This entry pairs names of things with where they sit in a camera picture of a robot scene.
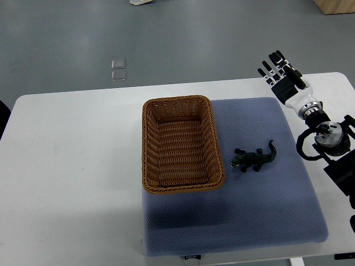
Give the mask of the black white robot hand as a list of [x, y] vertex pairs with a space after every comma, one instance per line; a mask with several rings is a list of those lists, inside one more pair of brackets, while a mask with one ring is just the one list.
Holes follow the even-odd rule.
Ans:
[[268, 57], [276, 68], [273, 69], [268, 62], [262, 61], [263, 68], [257, 71], [285, 107], [293, 109], [299, 117], [307, 116], [308, 111], [322, 109], [321, 102], [313, 97], [313, 90], [306, 85], [302, 74], [279, 50]]

